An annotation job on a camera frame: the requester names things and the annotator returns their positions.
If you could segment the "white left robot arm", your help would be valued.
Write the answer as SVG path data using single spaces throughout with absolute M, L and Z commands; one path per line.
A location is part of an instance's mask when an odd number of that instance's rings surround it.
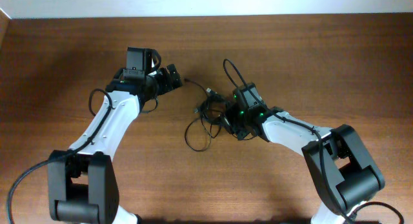
M 103 103 L 82 136 L 68 150 L 51 153 L 48 169 L 49 213 L 65 223 L 141 223 L 119 204 L 112 161 L 130 124 L 147 101 L 181 87 L 175 65 L 161 67 L 150 48 L 130 47 L 126 65 L 101 90 Z

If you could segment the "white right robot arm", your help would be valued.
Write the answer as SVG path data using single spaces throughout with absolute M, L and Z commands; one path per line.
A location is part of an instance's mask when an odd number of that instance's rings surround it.
M 253 83 L 236 87 L 223 122 L 239 140 L 252 134 L 303 156 L 322 203 L 311 223 L 346 223 L 385 186 L 385 178 L 349 125 L 319 127 L 268 108 Z

